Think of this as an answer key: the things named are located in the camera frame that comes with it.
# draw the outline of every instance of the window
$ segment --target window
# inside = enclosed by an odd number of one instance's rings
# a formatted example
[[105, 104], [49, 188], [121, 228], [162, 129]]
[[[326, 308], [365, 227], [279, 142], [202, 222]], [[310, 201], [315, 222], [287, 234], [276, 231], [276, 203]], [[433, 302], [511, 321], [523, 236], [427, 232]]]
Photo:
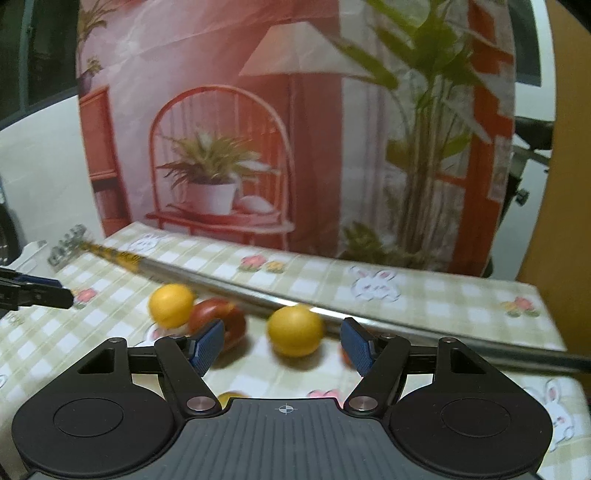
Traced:
[[0, 0], [0, 129], [76, 94], [79, 0]]

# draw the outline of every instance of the metal screw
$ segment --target metal screw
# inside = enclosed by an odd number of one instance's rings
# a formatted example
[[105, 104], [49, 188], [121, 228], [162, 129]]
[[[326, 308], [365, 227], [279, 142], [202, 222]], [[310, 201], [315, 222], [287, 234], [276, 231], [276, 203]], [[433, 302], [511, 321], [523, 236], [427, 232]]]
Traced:
[[187, 400], [187, 406], [194, 411], [208, 411], [216, 406], [216, 401], [209, 397], [193, 397]]
[[353, 397], [349, 400], [349, 407], [357, 411], [371, 411], [378, 406], [378, 401], [372, 397], [364, 395]]

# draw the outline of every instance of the white flower pot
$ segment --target white flower pot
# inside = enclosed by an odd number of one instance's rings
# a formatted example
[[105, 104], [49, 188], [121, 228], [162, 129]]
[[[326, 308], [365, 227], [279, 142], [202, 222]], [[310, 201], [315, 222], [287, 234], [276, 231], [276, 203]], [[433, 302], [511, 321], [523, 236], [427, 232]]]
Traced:
[[187, 202], [195, 213], [230, 215], [236, 189], [235, 183], [221, 185], [189, 183], [187, 185]]

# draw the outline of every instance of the yellow fruit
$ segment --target yellow fruit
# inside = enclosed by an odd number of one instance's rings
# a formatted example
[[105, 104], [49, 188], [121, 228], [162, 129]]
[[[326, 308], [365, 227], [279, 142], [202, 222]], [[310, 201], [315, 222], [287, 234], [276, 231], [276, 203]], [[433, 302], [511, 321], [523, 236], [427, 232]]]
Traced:
[[224, 392], [217, 396], [217, 399], [222, 404], [222, 408], [226, 408], [226, 405], [231, 398], [249, 398], [248, 395], [240, 392]]
[[148, 311], [155, 323], [162, 328], [178, 328], [189, 320], [194, 301], [195, 294], [190, 288], [172, 283], [152, 293], [148, 301]]
[[269, 317], [267, 335], [278, 353], [289, 357], [306, 356], [320, 346], [324, 335], [322, 320], [309, 307], [283, 307]]

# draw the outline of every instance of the checkered tablecloth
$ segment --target checkered tablecloth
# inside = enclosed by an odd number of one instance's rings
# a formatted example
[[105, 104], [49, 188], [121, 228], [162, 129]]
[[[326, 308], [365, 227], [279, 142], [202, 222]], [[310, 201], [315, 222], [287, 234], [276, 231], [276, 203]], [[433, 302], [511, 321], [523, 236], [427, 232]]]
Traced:
[[[395, 319], [447, 333], [564, 348], [536, 289], [523, 284], [399, 270], [390, 280], [400, 291], [398, 300], [365, 301], [352, 292], [356, 277], [351, 273], [352, 264], [347, 262], [161, 232], [139, 223], [105, 243], [121, 249], [137, 249], [142, 244], [141, 252], [151, 258], [289, 294], [308, 304], [321, 303], [353, 314]], [[242, 258], [253, 254], [285, 262], [285, 271], [239, 271]], [[372, 273], [379, 270], [361, 267]], [[83, 254], [57, 276], [68, 288], [93, 288], [98, 295], [81, 310], [30, 307], [0, 320], [0, 461], [10, 473], [22, 471], [9, 430], [17, 408], [106, 338], [120, 336], [136, 345], [145, 339], [151, 327], [147, 301], [157, 283], [91, 254]], [[516, 296], [531, 301], [540, 315], [507, 316], [501, 303]], [[241, 391], [263, 398], [293, 398], [305, 396], [311, 390], [338, 389], [345, 398], [359, 381], [357, 373], [342, 364], [336, 339], [326, 338], [318, 353], [305, 360], [288, 361], [271, 352], [264, 325], [262, 319], [249, 318], [248, 341], [220, 358], [207, 373], [206, 381], [216, 394]], [[544, 459], [542, 477], [591, 478], [591, 421], [580, 385], [566, 377], [510, 377], [546, 404], [552, 415], [562, 412], [565, 421], [573, 423], [568, 434], [564, 428], [556, 428], [556, 448]], [[153, 378], [137, 381], [155, 388]], [[429, 382], [429, 376], [411, 377], [405, 392]], [[549, 387], [554, 389], [552, 395], [547, 392]]]

